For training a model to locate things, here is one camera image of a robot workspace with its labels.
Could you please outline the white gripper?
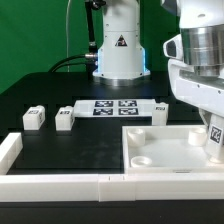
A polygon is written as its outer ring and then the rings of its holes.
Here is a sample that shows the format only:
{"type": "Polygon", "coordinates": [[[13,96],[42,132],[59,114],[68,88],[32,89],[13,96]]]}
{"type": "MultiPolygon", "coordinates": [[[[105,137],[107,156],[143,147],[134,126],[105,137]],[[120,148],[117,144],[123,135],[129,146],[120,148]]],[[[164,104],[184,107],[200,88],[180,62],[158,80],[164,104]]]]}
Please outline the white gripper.
{"type": "Polygon", "coordinates": [[[218,77],[197,76],[194,67],[183,62],[182,38],[178,34],[163,44],[168,74],[176,99],[224,117],[224,66],[218,77]]]}

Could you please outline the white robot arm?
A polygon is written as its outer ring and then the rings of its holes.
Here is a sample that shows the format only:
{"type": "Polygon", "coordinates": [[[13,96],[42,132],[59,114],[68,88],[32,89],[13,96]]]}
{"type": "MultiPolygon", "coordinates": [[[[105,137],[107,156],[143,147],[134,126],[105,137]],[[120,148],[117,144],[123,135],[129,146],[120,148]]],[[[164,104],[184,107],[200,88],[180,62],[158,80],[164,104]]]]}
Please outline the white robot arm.
{"type": "MultiPolygon", "coordinates": [[[[139,41],[137,0],[105,0],[104,42],[94,76],[118,84],[149,74],[139,41]]],[[[180,33],[163,44],[175,97],[224,117],[224,0],[160,0],[180,17],[180,33]]]]}

